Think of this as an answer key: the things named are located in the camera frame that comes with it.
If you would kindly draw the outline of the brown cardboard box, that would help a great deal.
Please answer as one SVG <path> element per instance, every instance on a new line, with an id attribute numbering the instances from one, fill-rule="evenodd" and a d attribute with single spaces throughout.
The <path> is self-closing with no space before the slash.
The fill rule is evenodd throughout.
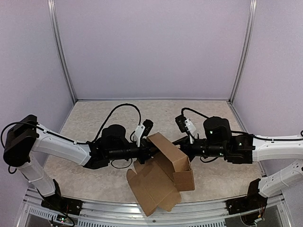
<path id="1" fill-rule="evenodd" d="M 195 190 L 189 157 L 159 132 L 148 141 L 159 151 L 143 165 L 135 161 L 134 170 L 126 173 L 130 189 L 147 217 L 157 207 L 170 212 L 182 201 L 181 192 Z"/>

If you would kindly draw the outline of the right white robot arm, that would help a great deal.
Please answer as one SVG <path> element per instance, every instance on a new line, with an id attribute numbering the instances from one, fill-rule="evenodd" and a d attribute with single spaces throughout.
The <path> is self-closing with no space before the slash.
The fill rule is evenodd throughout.
<path id="1" fill-rule="evenodd" d="M 303 179 L 303 136 L 262 137 L 246 132 L 232 131 L 229 121 L 218 116 L 208 117 L 203 123 L 206 138 L 199 138 L 189 118 L 175 118 L 186 136 L 175 143 L 189 157 L 223 158 L 232 164 L 252 164 L 272 159 L 294 159 L 294 162 L 275 174 L 258 178 L 249 185 L 242 206 L 252 210 L 261 198 L 268 198 L 281 189 Z"/>

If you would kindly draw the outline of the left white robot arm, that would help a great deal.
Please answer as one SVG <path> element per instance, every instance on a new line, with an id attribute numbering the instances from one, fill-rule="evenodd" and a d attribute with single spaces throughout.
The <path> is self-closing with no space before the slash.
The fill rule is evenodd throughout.
<path id="1" fill-rule="evenodd" d="M 129 142 L 126 129 L 113 124 L 102 130 L 101 137 L 94 141 L 79 142 L 53 132 L 37 122 L 35 115 L 28 115 L 19 122 L 12 122 L 2 132 L 0 141 L 4 148 L 3 159 L 15 167 L 35 188 L 47 197 L 56 210 L 66 206 L 60 188 L 35 159 L 33 153 L 41 152 L 74 162 L 87 169 L 100 169 L 114 160 L 137 159 L 141 164 L 154 155 L 153 146 L 146 139 L 153 122 L 146 119 L 134 131 Z"/>

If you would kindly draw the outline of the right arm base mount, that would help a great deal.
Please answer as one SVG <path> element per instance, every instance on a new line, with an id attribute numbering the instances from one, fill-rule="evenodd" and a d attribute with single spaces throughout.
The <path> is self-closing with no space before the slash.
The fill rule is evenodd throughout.
<path id="1" fill-rule="evenodd" d="M 250 182 L 248 192 L 245 196 L 229 199 L 225 202 L 229 215 L 256 210 L 267 206 L 267 197 L 259 194 L 258 184 L 260 178 Z"/>

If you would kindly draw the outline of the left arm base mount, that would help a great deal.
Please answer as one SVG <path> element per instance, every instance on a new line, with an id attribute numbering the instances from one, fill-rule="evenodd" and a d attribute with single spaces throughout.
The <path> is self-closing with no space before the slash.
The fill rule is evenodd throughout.
<path id="1" fill-rule="evenodd" d="M 65 214 L 79 215 L 83 201 L 72 198 L 49 198 L 42 200 L 41 206 L 51 210 L 56 210 Z"/>

